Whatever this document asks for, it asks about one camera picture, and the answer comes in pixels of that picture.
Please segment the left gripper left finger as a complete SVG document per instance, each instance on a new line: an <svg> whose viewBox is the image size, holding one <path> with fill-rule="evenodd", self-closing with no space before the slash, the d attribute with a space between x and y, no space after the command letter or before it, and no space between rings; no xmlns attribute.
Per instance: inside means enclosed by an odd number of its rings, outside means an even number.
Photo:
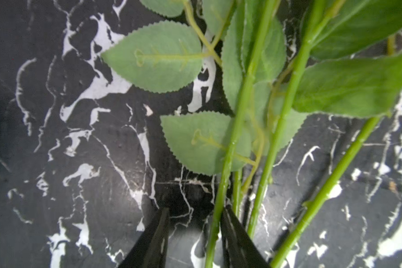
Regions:
<svg viewBox="0 0 402 268"><path fill-rule="evenodd" d="M164 268L170 227L169 208L160 208L119 268Z"/></svg>

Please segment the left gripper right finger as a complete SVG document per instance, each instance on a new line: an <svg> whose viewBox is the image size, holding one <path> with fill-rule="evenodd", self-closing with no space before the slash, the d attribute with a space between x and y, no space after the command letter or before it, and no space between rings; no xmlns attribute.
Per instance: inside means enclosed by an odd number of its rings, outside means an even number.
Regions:
<svg viewBox="0 0 402 268"><path fill-rule="evenodd" d="M229 268L269 268L230 205L221 215L222 243Z"/></svg>

